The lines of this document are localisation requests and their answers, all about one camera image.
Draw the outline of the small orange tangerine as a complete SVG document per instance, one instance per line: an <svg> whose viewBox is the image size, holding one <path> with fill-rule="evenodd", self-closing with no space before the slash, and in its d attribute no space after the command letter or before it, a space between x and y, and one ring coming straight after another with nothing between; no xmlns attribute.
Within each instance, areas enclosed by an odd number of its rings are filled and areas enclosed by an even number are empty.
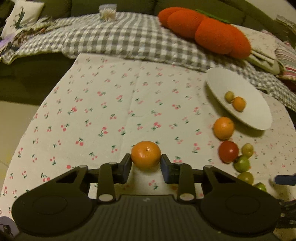
<svg viewBox="0 0 296 241"><path fill-rule="evenodd" d="M133 146L132 162L140 169L154 168L161 159L161 149L151 141L142 141Z"/></svg>

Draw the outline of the small yellow-green fruit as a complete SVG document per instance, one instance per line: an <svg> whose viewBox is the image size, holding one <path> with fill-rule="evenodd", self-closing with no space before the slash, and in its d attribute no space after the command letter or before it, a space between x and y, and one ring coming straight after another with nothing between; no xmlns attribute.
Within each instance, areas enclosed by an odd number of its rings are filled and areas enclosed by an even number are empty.
<svg viewBox="0 0 296 241"><path fill-rule="evenodd" d="M241 153L243 156L246 156L247 158L250 158L254 153L253 145L250 143L246 143L241 148Z"/></svg>

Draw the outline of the red tomato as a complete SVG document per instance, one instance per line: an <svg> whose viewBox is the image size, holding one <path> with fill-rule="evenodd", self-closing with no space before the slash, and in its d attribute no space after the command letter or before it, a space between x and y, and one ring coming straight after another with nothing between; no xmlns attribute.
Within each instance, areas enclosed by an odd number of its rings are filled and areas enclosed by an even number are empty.
<svg viewBox="0 0 296 241"><path fill-rule="evenodd" d="M222 162L228 164L233 162L239 154L238 146L232 141L224 141L218 149L218 155Z"/></svg>

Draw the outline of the large orange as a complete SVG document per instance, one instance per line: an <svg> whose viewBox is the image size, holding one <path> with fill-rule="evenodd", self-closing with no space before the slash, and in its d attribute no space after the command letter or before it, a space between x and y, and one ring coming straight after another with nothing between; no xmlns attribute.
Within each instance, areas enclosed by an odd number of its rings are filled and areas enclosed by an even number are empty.
<svg viewBox="0 0 296 241"><path fill-rule="evenodd" d="M225 116L218 118L213 125L214 135L220 140L229 140L234 130L234 122Z"/></svg>

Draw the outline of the small green fruit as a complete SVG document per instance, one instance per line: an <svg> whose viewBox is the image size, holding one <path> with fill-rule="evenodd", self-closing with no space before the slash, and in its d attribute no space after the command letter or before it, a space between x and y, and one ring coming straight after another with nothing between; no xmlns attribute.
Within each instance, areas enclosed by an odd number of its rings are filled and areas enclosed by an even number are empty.
<svg viewBox="0 0 296 241"><path fill-rule="evenodd" d="M232 91L227 91L224 95L224 98L228 103L232 103L235 98L235 95Z"/></svg>

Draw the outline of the brownish green tomato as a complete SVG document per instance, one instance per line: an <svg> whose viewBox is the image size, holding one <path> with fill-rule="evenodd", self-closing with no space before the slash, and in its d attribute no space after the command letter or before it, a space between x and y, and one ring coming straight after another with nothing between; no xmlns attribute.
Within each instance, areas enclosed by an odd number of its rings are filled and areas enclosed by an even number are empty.
<svg viewBox="0 0 296 241"><path fill-rule="evenodd" d="M250 172L242 172L240 173L237 178L241 181L244 181L250 185L253 185L254 177Z"/></svg>

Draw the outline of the cherry print tablecloth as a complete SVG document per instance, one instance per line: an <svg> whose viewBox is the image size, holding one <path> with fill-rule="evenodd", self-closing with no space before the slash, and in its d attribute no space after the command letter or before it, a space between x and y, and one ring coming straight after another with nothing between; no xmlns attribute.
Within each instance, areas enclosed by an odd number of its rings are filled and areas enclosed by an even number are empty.
<svg viewBox="0 0 296 241"><path fill-rule="evenodd" d="M270 183L295 174L295 129L285 107L261 91L271 110L263 133L235 120L216 101L205 73L142 61L80 54L37 112L12 157L1 190L1 216L11 218L25 192L79 165L98 168L119 162L140 141L156 143L172 162L201 169L210 164L237 175L218 157L213 124L221 116L235 123L231 141L254 146L254 183L279 199L295 199L295 186Z"/></svg>

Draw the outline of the white ribbed plate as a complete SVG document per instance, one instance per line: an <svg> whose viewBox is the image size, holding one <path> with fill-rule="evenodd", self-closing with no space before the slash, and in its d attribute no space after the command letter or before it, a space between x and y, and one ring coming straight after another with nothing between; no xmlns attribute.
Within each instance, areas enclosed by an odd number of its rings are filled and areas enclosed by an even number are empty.
<svg viewBox="0 0 296 241"><path fill-rule="evenodd" d="M273 118L266 100L242 76L224 68L211 68L206 82L214 97L242 123L260 131L271 127Z"/></svg>

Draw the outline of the dark green sofa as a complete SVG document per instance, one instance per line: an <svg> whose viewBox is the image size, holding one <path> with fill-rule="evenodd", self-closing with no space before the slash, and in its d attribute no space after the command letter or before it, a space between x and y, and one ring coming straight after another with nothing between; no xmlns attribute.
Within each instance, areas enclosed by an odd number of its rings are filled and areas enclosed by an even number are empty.
<svg viewBox="0 0 296 241"><path fill-rule="evenodd" d="M45 1L41 16L67 18L94 14L108 1ZM284 28L278 22L247 1L114 1L119 11L158 15L169 7L199 9L233 24L254 30L268 30L280 40L286 40ZM39 54L18 58L12 64L1 63L1 100L41 104L74 61L61 53Z"/></svg>

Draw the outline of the grey checkered blanket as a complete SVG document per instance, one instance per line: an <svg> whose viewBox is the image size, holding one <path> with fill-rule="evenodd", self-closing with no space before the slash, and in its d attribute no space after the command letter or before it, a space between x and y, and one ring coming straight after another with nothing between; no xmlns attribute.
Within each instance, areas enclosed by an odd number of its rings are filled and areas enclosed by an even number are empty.
<svg viewBox="0 0 296 241"><path fill-rule="evenodd" d="M245 60L211 53L163 28L157 17L119 12L114 22L102 22L91 14L37 23L46 32L29 37L16 50L1 54L4 64L27 56L62 53L75 59L80 53L95 53L126 59L172 64L206 72L223 67L242 75L257 89L266 91L289 109L295 109L295 94L273 75L256 70Z"/></svg>

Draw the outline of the orange pumpkin cushion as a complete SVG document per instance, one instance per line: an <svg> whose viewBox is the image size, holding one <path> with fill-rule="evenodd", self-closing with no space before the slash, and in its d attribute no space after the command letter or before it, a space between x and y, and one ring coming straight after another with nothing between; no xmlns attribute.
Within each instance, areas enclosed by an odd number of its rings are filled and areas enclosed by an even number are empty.
<svg viewBox="0 0 296 241"><path fill-rule="evenodd" d="M163 27L213 53L236 59L246 59L251 54L249 40L231 24L181 7L163 9L158 18Z"/></svg>

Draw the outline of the white tissue box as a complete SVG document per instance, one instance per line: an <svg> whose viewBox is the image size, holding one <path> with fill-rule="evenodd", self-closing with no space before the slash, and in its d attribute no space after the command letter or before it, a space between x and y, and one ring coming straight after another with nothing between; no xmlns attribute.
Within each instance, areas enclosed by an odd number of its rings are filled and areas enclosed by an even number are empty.
<svg viewBox="0 0 296 241"><path fill-rule="evenodd" d="M100 19L104 22L116 20L117 4L102 4L99 6Z"/></svg>

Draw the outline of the stack of papers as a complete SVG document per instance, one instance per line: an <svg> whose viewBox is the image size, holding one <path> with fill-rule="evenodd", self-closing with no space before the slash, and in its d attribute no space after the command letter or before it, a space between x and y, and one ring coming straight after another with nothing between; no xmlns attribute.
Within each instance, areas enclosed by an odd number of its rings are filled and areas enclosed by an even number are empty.
<svg viewBox="0 0 296 241"><path fill-rule="evenodd" d="M278 23L286 26L288 29L290 29L294 34L296 34L296 23L286 19L284 16L276 15L275 19Z"/></svg>

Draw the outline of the floral purple cloth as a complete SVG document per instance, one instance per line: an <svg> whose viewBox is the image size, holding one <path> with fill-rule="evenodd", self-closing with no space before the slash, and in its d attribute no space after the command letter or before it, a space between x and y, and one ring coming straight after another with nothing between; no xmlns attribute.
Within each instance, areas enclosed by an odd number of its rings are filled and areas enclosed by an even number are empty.
<svg viewBox="0 0 296 241"><path fill-rule="evenodd" d="M5 54L9 50L16 51L22 44L27 42L29 39L33 38L36 35L46 32L46 30L55 24L55 20L51 17L44 17L39 19L34 24L28 24L16 32L7 35L4 39L1 40L1 55Z"/></svg>

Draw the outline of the white pillow with print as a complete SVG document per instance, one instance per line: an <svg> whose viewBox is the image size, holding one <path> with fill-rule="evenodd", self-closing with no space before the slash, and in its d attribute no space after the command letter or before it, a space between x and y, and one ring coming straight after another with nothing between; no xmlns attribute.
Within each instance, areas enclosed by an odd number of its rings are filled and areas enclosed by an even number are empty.
<svg viewBox="0 0 296 241"><path fill-rule="evenodd" d="M6 19L1 38L4 39L10 34L19 32L21 28L36 23L44 5L43 2L16 1L11 14Z"/></svg>

